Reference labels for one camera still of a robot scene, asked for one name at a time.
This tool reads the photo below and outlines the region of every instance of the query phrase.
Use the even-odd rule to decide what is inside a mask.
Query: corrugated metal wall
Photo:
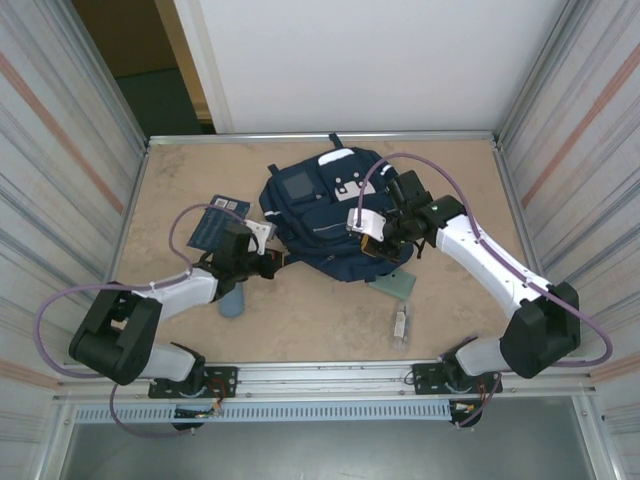
[[[0,5],[0,478],[26,478],[56,375],[31,329],[39,303],[102,280],[144,155],[141,135],[66,3]],[[62,360],[90,303],[46,314],[45,345]]]
[[[640,2],[590,2],[505,142],[533,246],[616,348],[593,376],[640,478]],[[586,353],[601,342],[584,331]]]

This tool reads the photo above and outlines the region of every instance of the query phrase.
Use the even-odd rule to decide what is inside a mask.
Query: blue card
[[[249,208],[251,207],[251,203],[249,202],[243,202],[222,195],[215,195],[211,199],[211,203],[218,207],[229,209],[242,218],[246,218],[249,213]],[[202,215],[202,219],[200,219],[187,245],[199,250],[204,250],[205,252],[210,252],[220,243],[220,237],[227,225],[235,221],[236,220],[230,215],[220,210],[210,208]]]

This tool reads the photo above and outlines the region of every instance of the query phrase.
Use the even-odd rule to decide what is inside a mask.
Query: cable
[[[484,403],[487,398],[487,387],[482,379],[478,382],[478,391],[480,392],[480,403]]]
[[[489,402],[491,401],[491,399],[493,398],[493,395],[498,390],[498,386],[500,385],[500,381],[502,380],[502,374],[501,373],[497,373],[496,375],[498,375],[498,376],[495,379],[495,383],[493,384],[493,388],[489,392],[489,395],[484,400],[484,402],[482,402],[480,404],[480,406],[471,415],[469,415],[467,418],[465,418],[462,422],[456,422],[456,427],[458,427],[458,428],[464,427],[467,423],[469,423],[471,420],[473,420],[478,415],[480,415],[480,413],[484,410],[484,407],[489,405]]]
[[[600,327],[600,325],[598,325],[591,317],[589,317],[588,315],[582,313],[581,311],[577,310],[576,308],[572,307],[567,302],[565,302],[564,300],[556,297],[551,292],[548,292],[545,289],[543,289],[543,288],[539,287],[538,285],[536,285],[535,283],[530,282],[529,279],[525,275],[520,273],[518,271],[518,269],[516,269],[514,266],[512,266],[506,259],[504,259],[502,257],[502,255],[500,255],[498,252],[496,252],[493,249],[493,247],[491,247],[491,245],[489,245],[489,243],[487,243],[484,240],[483,236],[480,234],[480,228],[478,227],[476,219],[473,216],[473,213],[471,211],[471,205],[469,204],[469,201],[467,200],[467,197],[464,195],[464,193],[462,192],[462,189],[456,183],[456,181],[453,179],[453,177],[451,175],[449,175],[449,173],[447,173],[437,163],[432,162],[431,160],[423,158],[423,157],[421,157],[419,155],[414,155],[414,154],[411,154],[411,153],[392,153],[391,155],[387,155],[386,157],[383,157],[380,160],[378,160],[376,163],[374,163],[373,166],[367,172],[367,174],[364,176],[364,180],[362,182],[362,186],[360,187],[360,194],[358,195],[358,219],[357,219],[357,222],[356,222],[356,226],[360,227],[362,225],[362,204],[364,202],[364,190],[367,187],[367,184],[369,183],[369,179],[371,178],[371,175],[373,175],[373,172],[378,167],[380,167],[384,163],[387,163],[389,160],[391,160],[393,158],[410,158],[410,159],[413,159],[413,160],[417,160],[419,162],[422,162],[422,163],[430,166],[431,168],[435,169],[440,175],[442,175],[449,182],[449,184],[453,187],[453,189],[456,191],[456,193],[458,194],[458,197],[460,198],[460,201],[464,205],[464,208],[467,211],[467,217],[469,218],[469,224],[471,225],[471,230],[473,231],[473,234],[476,237],[476,240],[478,241],[478,243],[480,245],[482,245],[482,247],[493,258],[495,258],[496,261],[498,261],[498,263],[500,263],[500,265],[502,265],[507,271],[509,271],[511,274],[513,274],[513,276],[515,276],[518,280],[523,282],[526,286],[530,287],[536,293],[542,295],[543,297],[545,297],[548,300],[552,301],[556,305],[558,305],[558,306],[562,307],[563,309],[565,309],[567,312],[569,312],[572,315],[575,315],[576,317],[578,317],[580,320],[582,320],[587,325],[589,325],[600,336],[600,338],[602,338],[602,340],[604,341],[605,352],[600,357],[595,358],[593,360],[564,360],[564,361],[556,362],[554,364],[554,366],[556,366],[556,367],[593,367],[595,365],[600,365],[600,364],[606,362],[607,360],[609,360],[611,358],[611,355],[613,355],[613,343],[611,342],[611,339],[609,338],[609,335],[607,335],[607,332],[605,332],[604,329],[602,329],[602,327]]]
[[[219,378],[208,378],[206,380],[206,383],[209,389],[213,392],[214,396],[216,396],[216,389],[213,386],[212,382],[217,382],[220,384],[220,398],[218,399],[218,407],[220,407],[222,405],[222,400],[227,398],[227,387],[225,386],[224,381]]]
[[[184,253],[182,253],[180,250],[178,250],[175,247],[173,243],[173,237],[175,234],[176,227],[180,222],[180,220],[182,220],[182,217],[184,217],[187,213],[197,208],[205,208],[207,210],[208,209],[220,210],[228,215],[231,215],[236,220],[240,222],[244,222],[244,219],[242,217],[233,213],[231,210],[227,210],[226,208],[218,207],[216,205],[209,204],[209,203],[198,203],[196,205],[191,205],[190,207],[187,207],[182,212],[180,212],[180,214],[173,221],[171,228],[169,229],[168,241],[169,241],[169,250],[171,250],[179,258],[181,258],[187,265],[187,271],[183,275],[171,280],[165,280],[164,282],[149,283],[144,285],[117,285],[117,284],[111,284],[111,283],[76,285],[74,287],[70,287],[55,293],[54,295],[50,296],[40,304],[40,307],[36,312],[36,319],[33,323],[33,341],[36,345],[36,350],[40,354],[40,357],[42,358],[42,360],[44,360],[44,362],[47,365],[49,365],[49,367],[51,367],[53,370],[55,370],[56,372],[62,375],[66,375],[67,377],[72,377],[72,378],[102,378],[103,377],[103,375],[99,373],[79,373],[79,372],[74,372],[73,370],[68,370],[62,367],[61,365],[59,365],[58,363],[56,363],[56,361],[49,355],[49,353],[44,348],[44,342],[42,341],[42,334],[40,332],[40,329],[42,326],[42,317],[44,315],[45,310],[49,308],[49,306],[56,300],[62,297],[66,297],[67,295],[71,295],[72,293],[85,292],[89,290],[115,290],[115,291],[137,290],[139,292],[144,292],[144,291],[149,291],[156,288],[169,287],[171,285],[175,285],[176,283],[182,282],[183,280],[186,280],[187,278],[189,278],[189,276],[193,272],[193,266],[191,265],[191,260],[189,260],[189,258]]]
[[[411,383],[409,383],[408,378],[409,378],[409,375],[411,375],[412,373],[413,373],[413,370],[411,370],[409,373],[407,373],[407,374],[404,376],[404,383],[405,383],[405,385],[415,385],[415,384],[416,384],[416,380],[415,380],[415,379],[411,380]]]
[[[180,437],[182,435],[191,433],[191,430],[182,430],[180,432],[168,432],[168,433],[152,433],[152,432],[143,432],[141,430],[136,430],[135,428],[131,428],[127,424],[123,423],[122,420],[118,418],[118,414],[116,413],[114,400],[116,398],[117,389],[118,389],[118,384],[114,383],[113,388],[111,389],[111,395],[109,395],[109,412],[111,412],[111,418],[113,418],[113,421],[116,422],[116,425],[122,428],[125,432],[140,438],[155,438],[155,439]]]
[[[258,237],[256,237],[256,234],[251,232],[251,240],[253,240],[253,243],[256,244],[256,252],[258,250],[260,250],[260,244],[258,243]]]

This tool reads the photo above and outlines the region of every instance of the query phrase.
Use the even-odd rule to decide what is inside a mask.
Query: wooden table surface
[[[522,259],[505,194],[486,141],[352,142],[381,155],[410,152],[444,167],[461,185],[482,227],[507,251]],[[258,195],[269,177],[267,165],[284,167],[331,148],[327,142],[162,145],[151,149],[117,279],[144,283],[184,271],[167,247],[177,214],[214,194],[253,202],[249,217],[263,219]],[[414,169],[434,197],[453,193],[446,181],[412,160],[393,161],[398,171]],[[176,245],[186,247],[202,213],[185,217]],[[364,361],[429,359],[467,335],[501,334],[502,311],[456,262],[428,246],[422,260],[404,267],[417,276],[410,345],[391,348],[397,299],[363,282],[341,283],[302,264],[278,272],[275,280],[250,278],[244,284],[245,312],[226,319],[216,304],[192,308],[159,327],[157,339],[202,353],[209,362]]]

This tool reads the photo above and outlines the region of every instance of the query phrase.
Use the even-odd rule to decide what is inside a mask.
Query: backpack pocket
[[[331,197],[324,182],[311,168],[302,164],[290,167],[274,175],[271,181],[285,203],[295,214],[331,203]]]
[[[310,210],[302,216],[302,224],[309,233],[320,239],[339,240],[347,239],[347,214],[349,208],[344,208],[336,203],[323,208]]]

